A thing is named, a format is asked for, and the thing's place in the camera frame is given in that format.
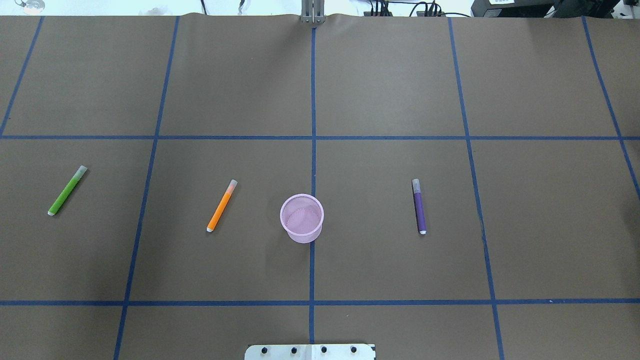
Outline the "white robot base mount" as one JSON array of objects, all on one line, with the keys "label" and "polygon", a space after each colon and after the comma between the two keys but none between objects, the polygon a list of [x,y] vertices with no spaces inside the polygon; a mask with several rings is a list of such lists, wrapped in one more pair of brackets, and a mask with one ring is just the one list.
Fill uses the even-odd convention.
[{"label": "white robot base mount", "polygon": [[374,344],[256,344],[247,347],[245,360],[376,360]]}]

